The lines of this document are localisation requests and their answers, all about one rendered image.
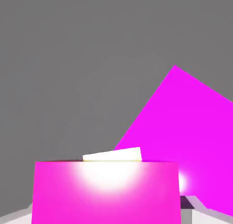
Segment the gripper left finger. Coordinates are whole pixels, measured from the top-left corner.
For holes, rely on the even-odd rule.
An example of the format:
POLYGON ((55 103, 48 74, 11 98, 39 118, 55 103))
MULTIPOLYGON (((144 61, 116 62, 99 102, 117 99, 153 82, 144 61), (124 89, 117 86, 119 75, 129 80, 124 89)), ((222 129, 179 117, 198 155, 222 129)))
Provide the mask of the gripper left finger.
POLYGON ((0 217, 0 224, 31 224, 32 204, 28 208, 0 217))

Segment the small pink cube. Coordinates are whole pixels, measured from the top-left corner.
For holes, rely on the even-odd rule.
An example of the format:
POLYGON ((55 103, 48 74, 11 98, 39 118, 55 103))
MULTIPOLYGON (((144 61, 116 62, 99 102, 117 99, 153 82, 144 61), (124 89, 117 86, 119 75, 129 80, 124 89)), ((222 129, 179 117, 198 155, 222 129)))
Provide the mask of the small pink cube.
POLYGON ((181 224, 166 162, 37 162, 31 224, 181 224))

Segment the large magenta box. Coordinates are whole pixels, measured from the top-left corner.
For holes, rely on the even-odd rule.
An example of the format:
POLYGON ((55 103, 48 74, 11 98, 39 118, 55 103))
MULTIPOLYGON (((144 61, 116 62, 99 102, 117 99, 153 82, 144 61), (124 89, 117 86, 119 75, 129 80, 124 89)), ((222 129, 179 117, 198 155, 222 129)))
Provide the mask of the large magenta box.
POLYGON ((233 102, 174 66, 116 149, 177 162, 182 195, 233 216, 233 102))

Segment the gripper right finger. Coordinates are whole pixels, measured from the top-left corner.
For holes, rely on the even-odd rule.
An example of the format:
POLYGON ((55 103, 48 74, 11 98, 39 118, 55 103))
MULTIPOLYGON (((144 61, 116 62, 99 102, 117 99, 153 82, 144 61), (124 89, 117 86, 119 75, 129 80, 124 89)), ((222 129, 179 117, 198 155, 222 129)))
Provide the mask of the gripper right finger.
POLYGON ((233 217, 208 209, 195 196, 180 196, 181 224, 233 224, 233 217))

